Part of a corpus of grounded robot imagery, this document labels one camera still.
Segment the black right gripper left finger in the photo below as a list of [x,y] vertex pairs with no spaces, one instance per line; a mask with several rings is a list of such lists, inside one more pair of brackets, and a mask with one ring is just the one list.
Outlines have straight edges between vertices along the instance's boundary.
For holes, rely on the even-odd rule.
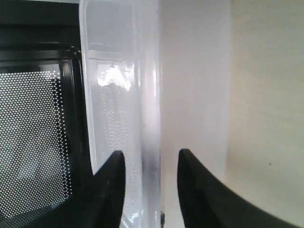
[[125,197],[125,158],[114,151],[93,179],[59,206],[52,228],[117,228]]

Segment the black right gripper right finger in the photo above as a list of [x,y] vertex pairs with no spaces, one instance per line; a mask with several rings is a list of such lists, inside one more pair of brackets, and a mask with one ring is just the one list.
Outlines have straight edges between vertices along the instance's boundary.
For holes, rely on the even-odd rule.
[[187,228],[286,228],[219,181],[189,149],[178,159],[178,196]]

